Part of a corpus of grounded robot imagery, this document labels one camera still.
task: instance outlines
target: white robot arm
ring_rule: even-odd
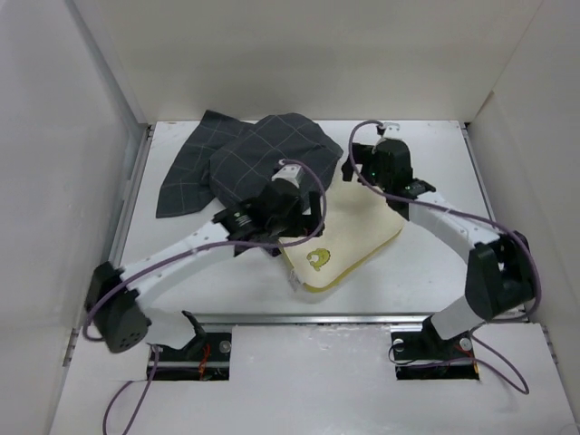
[[[303,214],[300,181],[303,169],[283,166],[257,198],[217,213],[191,235],[133,264],[115,268],[109,262],[92,275],[85,301],[93,321],[112,353],[129,350],[144,340],[177,350],[198,351],[193,315],[173,314],[152,307],[153,302],[179,282],[244,248],[276,248],[279,237],[322,234],[320,193],[310,192],[310,214]]]

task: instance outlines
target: black bracket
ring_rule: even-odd
[[[103,296],[121,283],[122,270],[110,262],[97,266],[92,273],[84,308],[89,312]],[[147,334],[151,324],[141,311],[136,290],[124,288],[113,296],[94,316],[94,325],[112,353],[128,351]]]

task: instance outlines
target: yellow towel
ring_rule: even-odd
[[[340,166],[326,199],[323,235],[282,251],[295,290],[318,294],[315,300],[398,236],[405,223],[384,198],[354,179],[344,182]]]

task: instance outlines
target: dark gray cloth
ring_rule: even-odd
[[[156,218],[173,218],[203,209],[215,197],[209,188],[209,158],[253,124],[206,111],[179,153],[159,191]]]
[[[200,211],[213,195],[226,207],[255,197],[280,159],[302,161],[328,189],[342,155],[340,146],[318,124],[297,113],[271,115],[248,124],[207,112],[163,181],[156,216]],[[316,186],[305,174],[301,191],[306,205],[311,190]]]

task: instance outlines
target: yellow logo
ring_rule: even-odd
[[[328,263],[328,260],[330,260],[330,251],[328,249],[319,247],[318,249],[310,252],[306,256],[306,260],[310,262],[310,266],[312,266],[316,272],[320,272],[320,268]]]

